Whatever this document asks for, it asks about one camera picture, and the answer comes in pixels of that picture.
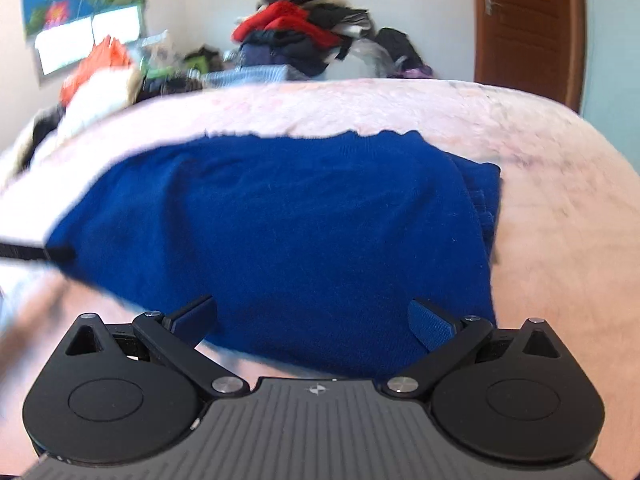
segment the door handle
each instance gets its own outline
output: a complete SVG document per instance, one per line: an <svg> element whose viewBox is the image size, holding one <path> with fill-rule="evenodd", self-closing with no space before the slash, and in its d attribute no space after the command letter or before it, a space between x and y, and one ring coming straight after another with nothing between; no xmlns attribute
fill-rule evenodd
<svg viewBox="0 0 640 480"><path fill-rule="evenodd" d="M484 13L487 16L492 16L494 13L494 7L502 7L503 5L495 0L484 0Z"/></svg>

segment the metal screw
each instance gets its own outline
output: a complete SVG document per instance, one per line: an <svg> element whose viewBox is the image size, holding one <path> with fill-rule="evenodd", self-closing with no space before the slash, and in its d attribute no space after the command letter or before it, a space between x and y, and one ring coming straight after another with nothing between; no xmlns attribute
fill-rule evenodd
<svg viewBox="0 0 640 480"><path fill-rule="evenodd" d="M221 394L234 394L242 390L244 381L238 377L220 377L213 381L211 386Z"/></svg>
<svg viewBox="0 0 640 480"><path fill-rule="evenodd" d="M410 394L418 389L418 381L411 377L394 377L389 379L386 386L397 394Z"/></svg>

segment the plastic bag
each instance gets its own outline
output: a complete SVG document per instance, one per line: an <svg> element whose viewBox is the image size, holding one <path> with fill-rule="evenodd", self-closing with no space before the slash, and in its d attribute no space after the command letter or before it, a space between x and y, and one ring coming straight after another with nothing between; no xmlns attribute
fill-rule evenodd
<svg viewBox="0 0 640 480"><path fill-rule="evenodd" d="M370 70L369 77L390 77L396 73L393 59L385 48L371 40L356 40L351 45L349 54L363 60Z"/></svg>
<svg viewBox="0 0 640 480"><path fill-rule="evenodd" d="M127 49L118 40L107 36L101 44L94 46L91 54L80 63L78 69L62 84L60 102L64 107L69 106L78 89L89 81L97 70L108 67L128 67L130 65L131 59Z"/></svg>
<svg viewBox="0 0 640 480"><path fill-rule="evenodd" d="M182 68L182 56L176 51L174 40L166 30L157 36L144 38L138 43L151 70L168 67Z"/></svg>

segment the gray grooved panel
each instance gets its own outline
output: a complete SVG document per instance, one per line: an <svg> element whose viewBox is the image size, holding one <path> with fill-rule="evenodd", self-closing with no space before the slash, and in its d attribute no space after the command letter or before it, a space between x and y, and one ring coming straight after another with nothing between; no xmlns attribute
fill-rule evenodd
<svg viewBox="0 0 640 480"><path fill-rule="evenodd" d="M556 470L498 468L469 457L416 402L370 381L264 379L217 400L183 441L138 463L94 468L45 458L25 480L604 480L587 462Z"/></svg>

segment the pink blanket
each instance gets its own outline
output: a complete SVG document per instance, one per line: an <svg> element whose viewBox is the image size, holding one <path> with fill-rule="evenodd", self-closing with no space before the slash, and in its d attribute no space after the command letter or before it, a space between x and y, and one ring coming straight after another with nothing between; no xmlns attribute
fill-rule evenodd
<svg viewBox="0 0 640 480"><path fill-rule="evenodd" d="M0 195L0 236L46 239L106 168L131 153L209 132L326 137L355 129L417 129L434 145L502 168L492 277L503 327L543 317L603 397L607 418L594 460L613 478L640 471L640 177L572 111L516 91L447 81L356 80L245 86L161 98L98 124ZM11 292L33 266L0 264ZM21 403L64 331L82 312L128 322L135 312L54 270L0 337L0 473L34 460ZM203 351L255 382L306 370Z"/></svg>

